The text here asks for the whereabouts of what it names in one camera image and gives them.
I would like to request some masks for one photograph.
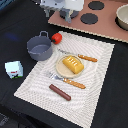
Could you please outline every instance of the gray pot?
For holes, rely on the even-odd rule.
[[[31,58],[37,61],[44,61],[51,57],[53,51],[51,46],[51,40],[48,37],[48,32],[41,31],[39,36],[31,38],[27,42],[28,53]]]

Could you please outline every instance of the toy knife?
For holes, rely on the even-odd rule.
[[[58,50],[62,53],[65,53],[65,54],[74,54],[74,53],[70,53],[70,52],[67,52],[67,51],[63,51],[61,49],[58,49]],[[88,60],[88,61],[92,61],[92,62],[97,62],[98,61],[97,59],[92,58],[92,57],[88,57],[88,56],[84,56],[84,55],[80,55],[80,54],[74,54],[74,55],[77,55],[79,58],[85,59],[85,60]]]

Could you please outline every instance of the yellow toy bread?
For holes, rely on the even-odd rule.
[[[84,69],[84,65],[71,55],[63,59],[63,64],[75,74],[78,74]]]

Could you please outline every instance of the small pot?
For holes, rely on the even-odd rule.
[[[119,25],[125,30],[128,30],[128,4],[119,7],[116,15],[118,17]]]
[[[53,50],[51,40],[48,37],[48,32],[41,31],[39,36],[31,38],[27,42],[28,53],[31,58],[36,61],[44,61],[51,57]]]

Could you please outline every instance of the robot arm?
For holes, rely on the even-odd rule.
[[[50,10],[65,11],[65,20],[71,23],[70,15],[75,11],[83,9],[84,0],[41,0],[40,7],[44,8],[46,17],[49,17]]]

